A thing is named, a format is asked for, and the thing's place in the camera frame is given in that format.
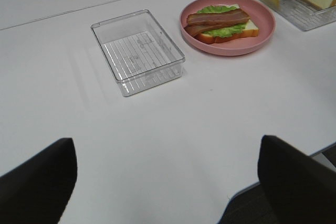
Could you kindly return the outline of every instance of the transparent storage box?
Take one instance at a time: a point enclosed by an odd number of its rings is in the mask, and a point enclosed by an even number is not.
[[[302,31],[336,21],[336,6],[316,9],[303,0],[261,0]]]
[[[91,29],[124,97],[182,75],[183,53],[149,10],[99,22]]]

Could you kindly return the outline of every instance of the empty plastic tray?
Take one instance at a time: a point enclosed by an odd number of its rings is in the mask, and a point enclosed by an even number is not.
[[[124,97],[182,75],[183,53],[149,10],[99,22],[91,29]]]

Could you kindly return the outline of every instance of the pink plate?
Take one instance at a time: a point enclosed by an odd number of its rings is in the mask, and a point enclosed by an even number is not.
[[[257,37],[240,38],[224,43],[208,45],[193,38],[184,30],[189,14],[196,13],[198,10],[209,5],[233,4],[238,4],[240,8],[250,15],[251,20],[259,28],[259,35]],[[215,55],[237,56],[253,52],[267,43],[275,30],[275,19],[271,11],[265,5],[255,0],[196,0],[187,5],[181,12],[180,29],[183,37],[191,45],[202,51]]]

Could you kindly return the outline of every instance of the open-faced sandwich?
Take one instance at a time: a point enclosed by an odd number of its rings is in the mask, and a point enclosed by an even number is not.
[[[233,39],[256,37],[259,28],[239,5],[207,6],[187,17],[186,32],[206,43],[223,43]]]

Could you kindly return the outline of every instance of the bacon strip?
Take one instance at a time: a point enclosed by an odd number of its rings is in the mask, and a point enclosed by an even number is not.
[[[186,27],[184,27],[184,29],[190,36],[195,37],[197,34],[200,34],[204,31],[220,29],[220,28],[223,28],[223,27],[228,27],[228,26],[227,26],[227,24],[196,25],[196,26],[186,26]]]
[[[225,25],[224,27],[246,23],[250,19],[249,15],[238,8],[224,13],[194,13],[189,14],[187,23],[189,26],[195,25]]]

